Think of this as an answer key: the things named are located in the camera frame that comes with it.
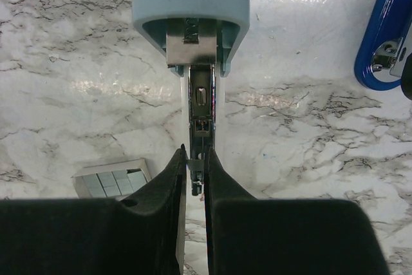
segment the metal spring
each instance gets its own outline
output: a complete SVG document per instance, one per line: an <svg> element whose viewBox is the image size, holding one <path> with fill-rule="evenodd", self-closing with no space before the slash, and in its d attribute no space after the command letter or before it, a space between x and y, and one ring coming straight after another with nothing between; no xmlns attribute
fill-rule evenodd
<svg viewBox="0 0 412 275"><path fill-rule="evenodd" d="M185 33L183 38L185 44L198 44L199 43L199 19L188 18L185 19Z"/></svg>

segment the screw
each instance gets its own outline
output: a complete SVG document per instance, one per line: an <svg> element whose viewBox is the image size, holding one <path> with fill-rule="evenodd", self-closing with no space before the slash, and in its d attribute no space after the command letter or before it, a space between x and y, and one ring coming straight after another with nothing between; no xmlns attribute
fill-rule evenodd
<svg viewBox="0 0 412 275"><path fill-rule="evenodd" d="M397 51L396 51L396 49L394 49L394 48L386 48L386 49L385 49L385 52L386 52L386 53L389 53L389 54L395 54Z"/></svg>
<svg viewBox="0 0 412 275"><path fill-rule="evenodd" d="M383 68L384 68L384 67L383 67L383 65L381 65L381 64L374 64L374 65L372 66L372 72L382 71Z"/></svg>

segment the white marble surface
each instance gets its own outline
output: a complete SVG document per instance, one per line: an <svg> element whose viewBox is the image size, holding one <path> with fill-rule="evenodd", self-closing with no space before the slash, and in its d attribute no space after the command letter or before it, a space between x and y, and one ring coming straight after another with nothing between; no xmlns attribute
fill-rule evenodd
<svg viewBox="0 0 412 275"><path fill-rule="evenodd" d="M225 169L260 198L335 197L367 212L393 274L412 272L411 103L353 63L375 0L251 0L226 80ZM131 26L131 0L0 0L0 197L75 196L93 164L182 141L180 81ZM207 273L189 199L186 273Z"/></svg>

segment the blue object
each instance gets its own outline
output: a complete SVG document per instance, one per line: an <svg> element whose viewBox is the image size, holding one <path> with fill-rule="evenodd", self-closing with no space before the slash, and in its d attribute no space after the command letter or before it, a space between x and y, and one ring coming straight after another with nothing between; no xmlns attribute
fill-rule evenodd
<svg viewBox="0 0 412 275"><path fill-rule="evenodd" d="M132 14L136 30L163 55L166 55L168 19L193 17L221 21L221 76L226 77L249 29L250 0L133 0Z"/></svg>
<svg viewBox="0 0 412 275"><path fill-rule="evenodd" d="M376 0L371 19L355 61L355 76L365 87L390 90L400 85L382 82L373 76L371 60L377 48L386 41L405 38L411 25L412 0Z"/></svg>

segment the black plastic part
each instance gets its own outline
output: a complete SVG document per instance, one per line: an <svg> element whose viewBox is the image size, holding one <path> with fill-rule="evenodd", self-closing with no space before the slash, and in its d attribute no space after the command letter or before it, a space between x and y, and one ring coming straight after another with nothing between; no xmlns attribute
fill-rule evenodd
<svg viewBox="0 0 412 275"><path fill-rule="evenodd" d="M205 174L209 274L389 275L360 207L346 200L257 200L210 150Z"/></svg>
<svg viewBox="0 0 412 275"><path fill-rule="evenodd" d="M412 100L412 54L406 59L404 71L402 71L402 77L400 78L400 87L404 95Z"/></svg>
<svg viewBox="0 0 412 275"><path fill-rule="evenodd" d="M0 274L180 274L176 239L185 181L183 147L123 203L1 202Z"/></svg>
<svg viewBox="0 0 412 275"><path fill-rule="evenodd" d="M389 274L356 204L257 200L223 170L213 149L206 155L210 275ZM186 163L182 146L123 202L1 202L0 274L181 274Z"/></svg>

